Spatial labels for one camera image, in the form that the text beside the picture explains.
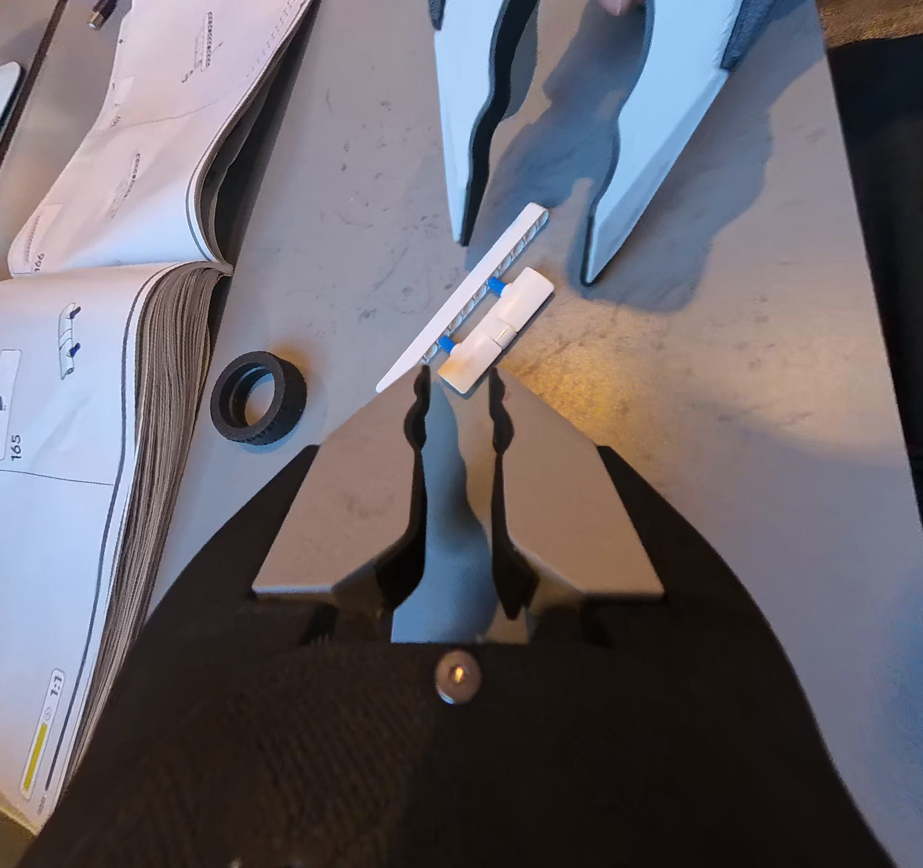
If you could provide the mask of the black rubber tyre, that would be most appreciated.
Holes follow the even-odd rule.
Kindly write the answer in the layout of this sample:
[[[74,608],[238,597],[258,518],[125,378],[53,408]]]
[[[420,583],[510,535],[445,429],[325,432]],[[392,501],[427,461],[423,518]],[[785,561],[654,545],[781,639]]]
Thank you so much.
[[[252,389],[271,377],[273,396],[267,411],[249,423],[246,406]],[[299,422],[306,407],[306,380],[292,362],[268,351],[253,351],[232,360],[214,384],[210,413],[215,430],[232,442],[266,446],[282,439]]]

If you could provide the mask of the white toy beam brick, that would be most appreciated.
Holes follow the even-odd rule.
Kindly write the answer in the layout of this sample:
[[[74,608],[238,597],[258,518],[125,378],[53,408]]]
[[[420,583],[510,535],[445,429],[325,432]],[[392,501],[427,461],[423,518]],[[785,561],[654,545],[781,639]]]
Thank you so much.
[[[506,284],[502,296],[486,315],[447,354],[446,361],[438,369],[439,377],[456,393],[467,395],[554,290],[548,278],[525,268],[513,282]]]

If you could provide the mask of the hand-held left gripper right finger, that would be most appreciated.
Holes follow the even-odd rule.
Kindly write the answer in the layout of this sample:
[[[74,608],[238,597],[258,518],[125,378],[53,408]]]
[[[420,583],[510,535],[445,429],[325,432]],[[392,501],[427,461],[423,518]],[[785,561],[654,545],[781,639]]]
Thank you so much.
[[[594,442],[504,369],[490,370],[488,399],[492,574],[506,617],[661,600],[663,585]]]

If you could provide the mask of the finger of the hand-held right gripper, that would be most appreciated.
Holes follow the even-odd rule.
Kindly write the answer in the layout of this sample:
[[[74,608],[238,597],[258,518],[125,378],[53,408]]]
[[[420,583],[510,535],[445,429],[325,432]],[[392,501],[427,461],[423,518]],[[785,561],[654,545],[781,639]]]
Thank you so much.
[[[454,238],[470,243],[515,54],[540,0],[433,0],[445,182]]]
[[[723,53],[742,2],[645,0],[638,74],[588,215],[584,285],[625,243],[726,82]]]

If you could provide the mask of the long white toy beam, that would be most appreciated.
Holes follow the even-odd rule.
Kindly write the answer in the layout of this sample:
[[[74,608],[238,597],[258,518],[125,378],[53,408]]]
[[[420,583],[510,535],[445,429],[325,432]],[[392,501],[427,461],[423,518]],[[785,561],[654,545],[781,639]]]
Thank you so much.
[[[530,202],[524,207],[511,226],[485,253],[436,315],[426,323],[397,358],[375,386],[375,392],[384,392],[412,368],[429,364],[438,352],[442,352],[437,347],[437,339],[444,334],[452,338],[453,333],[458,331],[481,301],[490,294],[486,288],[490,276],[503,278],[545,227],[548,217],[548,209],[535,202]]]

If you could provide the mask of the open white instruction booklet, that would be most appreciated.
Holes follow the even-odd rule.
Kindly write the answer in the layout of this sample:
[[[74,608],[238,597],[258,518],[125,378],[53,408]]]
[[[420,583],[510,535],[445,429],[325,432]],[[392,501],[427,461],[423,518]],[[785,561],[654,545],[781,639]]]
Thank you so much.
[[[132,0],[2,281],[1,797],[52,815],[146,617],[232,275],[215,193],[314,0]]]

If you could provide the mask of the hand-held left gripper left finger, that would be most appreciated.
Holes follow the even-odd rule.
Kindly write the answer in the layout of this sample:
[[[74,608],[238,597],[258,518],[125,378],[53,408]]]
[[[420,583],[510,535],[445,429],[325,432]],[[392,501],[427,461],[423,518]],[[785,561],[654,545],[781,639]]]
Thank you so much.
[[[261,599],[392,612],[424,573],[422,451],[431,372],[417,366],[319,447],[253,583]]]

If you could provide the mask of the grey desk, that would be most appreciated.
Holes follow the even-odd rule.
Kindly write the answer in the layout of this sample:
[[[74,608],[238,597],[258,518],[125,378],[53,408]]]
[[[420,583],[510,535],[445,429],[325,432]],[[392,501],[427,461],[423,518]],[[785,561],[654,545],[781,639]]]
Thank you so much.
[[[584,285],[645,6],[575,1],[527,23],[466,246],[428,0],[312,2],[215,193],[233,273],[146,617],[40,832],[2,814],[22,866],[921,866],[921,525],[814,9],[771,10]],[[502,281],[554,293],[467,395],[424,365],[420,584],[257,597],[319,447],[530,202]],[[306,380],[266,446],[210,413],[253,351]],[[492,368],[598,447],[661,600],[506,617]]]

